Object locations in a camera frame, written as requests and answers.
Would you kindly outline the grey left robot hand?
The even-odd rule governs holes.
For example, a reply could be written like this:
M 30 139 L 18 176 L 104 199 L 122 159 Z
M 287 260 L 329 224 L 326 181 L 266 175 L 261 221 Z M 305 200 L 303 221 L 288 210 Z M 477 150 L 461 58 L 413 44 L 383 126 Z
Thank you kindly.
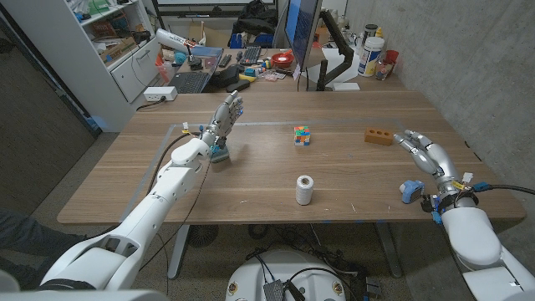
M 216 144 L 223 147 L 234 123 L 243 113 L 242 103 L 242 97 L 238 95 L 237 90 L 234 90 L 217 107 L 208 126 L 201 135 L 201 140 L 208 145 Z

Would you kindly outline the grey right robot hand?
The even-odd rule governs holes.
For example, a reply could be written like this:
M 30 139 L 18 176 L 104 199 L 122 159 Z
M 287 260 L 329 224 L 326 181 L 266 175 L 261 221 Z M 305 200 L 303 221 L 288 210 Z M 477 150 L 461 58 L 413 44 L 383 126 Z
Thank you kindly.
M 395 142 L 410 154 L 417 167 L 433 176 L 441 195 L 459 191 L 452 182 L 460 180 L 461 177 L 442 146 L 413 130 L 405 130 L 403 135 L 394 134 L 393 137 Z

